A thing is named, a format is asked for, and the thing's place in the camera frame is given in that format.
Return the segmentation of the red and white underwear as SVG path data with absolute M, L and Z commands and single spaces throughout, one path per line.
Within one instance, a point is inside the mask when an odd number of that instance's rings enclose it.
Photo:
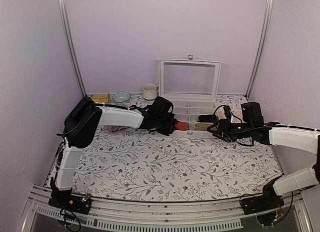
M 188 123 L 177 121 L 175 124 L 175 128 L 176 128 L 176 130 L 179 130 L 179 131 L 187 131 L 188 130 Z

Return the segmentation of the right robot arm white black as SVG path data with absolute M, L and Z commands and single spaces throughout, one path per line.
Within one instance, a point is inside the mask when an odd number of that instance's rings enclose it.
M 258 200 L 258 205 L 263 210 L 269 210 L 277 203 L 278 197 L 286 193 L 311 188 L 320 183 L 320 131 L 318 129 L 276 122 L 253 126 L 252 123 L 230 123 L 228 119 L 221 119 L 206 130 L 225 142 L 250 138 L 253 142 L 260 144 L 294 148 L 317 156 L 315 164 L 288 175 L 282 175 L 265 185 L 263 195 Z

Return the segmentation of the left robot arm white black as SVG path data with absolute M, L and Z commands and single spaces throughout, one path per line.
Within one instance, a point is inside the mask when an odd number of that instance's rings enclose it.
M 82 98 L 65 119 L 63 132 L 58 134 L 62 142 L 56 152 L 56 173 L 50 179 L 51 199 L 64 209 L 74 205 L 71 193 L 76 165 L 99 126 L 130 127 L 169 136 L 178 123 L 173 108 L 173 103 L 163 97 L 156 97 L 144 108 L 104 105 L 90 97 Z

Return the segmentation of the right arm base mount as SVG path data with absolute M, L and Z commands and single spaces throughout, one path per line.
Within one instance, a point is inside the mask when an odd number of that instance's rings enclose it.
M 257 196 L 245 193 L 239 198 L 239 204 L 245 215 L 273 209 L 271 213 L 258 215 L 256 217 L 260 225 L 268 227 L 281 221 L 281 216 L 283 215 L 282 206 L 284 206 L 285 203 L 281 196 L 269 197 L 268 195 Z

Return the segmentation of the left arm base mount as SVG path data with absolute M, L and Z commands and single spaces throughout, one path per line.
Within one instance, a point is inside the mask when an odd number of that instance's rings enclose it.
M 92 199 L 89 193 L 85 195 L 72 195 L 70 190 L 66 190 L 52 193 L 48 204 L 56 208 L 67 208 L 72 212 L 88 215 Z

